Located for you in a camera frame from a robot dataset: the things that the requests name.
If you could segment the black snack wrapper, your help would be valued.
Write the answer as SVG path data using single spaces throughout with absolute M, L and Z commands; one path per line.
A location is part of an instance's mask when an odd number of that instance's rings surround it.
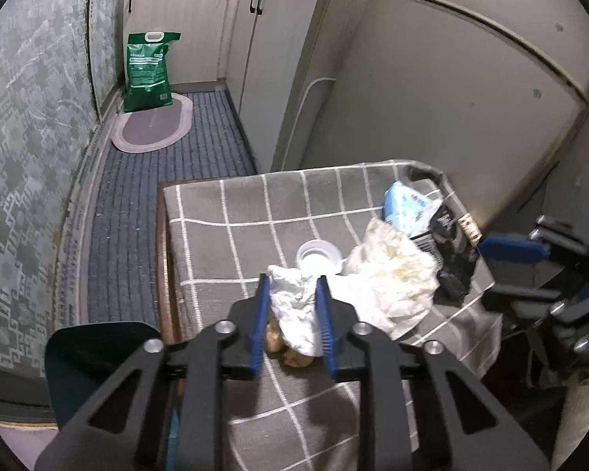
M 462 304 L 471 288 L 479 254 L 446 204 L 441 204 L 426 232 L 412 237 L 416 246 L 430 253 L 437 264 L 439 287 L 435 297 L 446 304 Z

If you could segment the cream plastic bag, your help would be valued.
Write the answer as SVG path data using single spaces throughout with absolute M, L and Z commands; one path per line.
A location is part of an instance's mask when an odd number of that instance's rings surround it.
M 351 304 L 359 320 L 396 340 L 417 327 L 430 312 L 439 286 L 436 259 L 387 222 L 369 221 L 338 276 L 331 276 L 332 297 Z

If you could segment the blue tissue pack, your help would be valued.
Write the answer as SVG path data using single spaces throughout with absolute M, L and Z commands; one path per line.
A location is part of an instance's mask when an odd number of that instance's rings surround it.
M 396 181 L 385 192 L 383 219 L 413 238 L 429 232 L 430 221 L 440 208 L 441 200 L 432 200 Z

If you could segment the brown nut shell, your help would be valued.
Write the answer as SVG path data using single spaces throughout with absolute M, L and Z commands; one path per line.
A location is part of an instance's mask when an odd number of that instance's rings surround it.
M 315 360 L 314 356 L 307 356 L 296 352 L 294 349 L 288 349 L 283 354 L 283 363 L 287 367 L 301 369 L 308 367 Z

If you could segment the teal trash bin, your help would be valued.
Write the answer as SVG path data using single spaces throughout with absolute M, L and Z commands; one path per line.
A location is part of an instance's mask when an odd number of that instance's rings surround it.
M 101 322 L 64 327 L 44 351 L 49 403 L 64 427 L 90 396 L 146 341 L 159 338 L 140 321 Z

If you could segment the white kitchen cabinet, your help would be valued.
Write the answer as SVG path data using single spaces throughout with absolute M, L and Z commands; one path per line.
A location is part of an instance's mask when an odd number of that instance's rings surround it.
M 299 169 L 368 0 L 125 0 L 124 32 L 178 32 L 176 91 L 227 91 L 260 172 Z

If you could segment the grey checked tablecloth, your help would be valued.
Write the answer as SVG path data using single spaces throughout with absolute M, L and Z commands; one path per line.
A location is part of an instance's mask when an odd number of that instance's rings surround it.
M 269 266 L 293 266 L 308 240 L 321 238 L 349 253 L 395 182 L 465 215 L 444 174 L 414 161 L 167 185 L 163 207 L 183 337 L 196 336 L 255 294 Z M 333 382 L 321 361 L 288 370 L 269 357 L 256 380 L 229 382 L 224 391 L 232 469 L 355 468 L 359 386 Z

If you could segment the blue striped floor mat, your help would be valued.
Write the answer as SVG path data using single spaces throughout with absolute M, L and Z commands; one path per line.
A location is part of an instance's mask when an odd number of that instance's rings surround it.
M 160 327 L 157 239 L 167 225 L 163 189 L 184 181 L 256 174 L 225 90 L 186 95 L 189 133 L 166 148 L 132 154 L 110 145 L 95 189 L 86 273 L 87 320 Z

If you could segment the white refrigerator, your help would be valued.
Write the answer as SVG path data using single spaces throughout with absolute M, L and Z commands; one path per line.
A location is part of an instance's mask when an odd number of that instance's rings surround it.
M 429 164 L 488 226 L 588 108 L 580 0 L 368 0 L 302 163 Z

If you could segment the oval purple floor mat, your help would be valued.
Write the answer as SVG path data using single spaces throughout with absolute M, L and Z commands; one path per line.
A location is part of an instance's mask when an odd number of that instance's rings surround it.
M 130 154 L 158 151 L 174 145 L 192 128 L 193 103 L 180 94 L 173 104 L 120 115 L 112 128 L 112 143 Z

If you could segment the green rice bag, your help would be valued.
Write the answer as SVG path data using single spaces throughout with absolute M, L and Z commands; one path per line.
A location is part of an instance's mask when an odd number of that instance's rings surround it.
M 130 33 L 125 59 L 124 112 L 132 113 L 173 104 L 167 54 L 178 32 Z

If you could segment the frosted patterned sliding door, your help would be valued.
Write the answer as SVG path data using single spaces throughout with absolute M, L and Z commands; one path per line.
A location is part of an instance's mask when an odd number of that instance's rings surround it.
M 122 4 L 0 8 L 0 370 L 23 378 L 44 375 L 69 199 L 122 75 Z

